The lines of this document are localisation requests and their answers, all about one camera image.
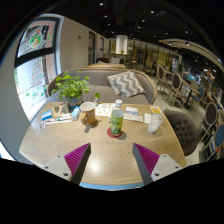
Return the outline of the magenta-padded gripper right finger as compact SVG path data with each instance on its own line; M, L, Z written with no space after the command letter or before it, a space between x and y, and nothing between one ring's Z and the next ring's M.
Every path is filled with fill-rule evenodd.
M137 143L132 152L145 185L182 169L168 154L159 155Z

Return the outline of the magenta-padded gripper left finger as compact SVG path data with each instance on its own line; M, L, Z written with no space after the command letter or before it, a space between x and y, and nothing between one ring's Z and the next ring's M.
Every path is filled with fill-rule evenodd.
M43 166L43 169L79 185L90 154L91 144L87 143L72 150L66 155L54 156Z

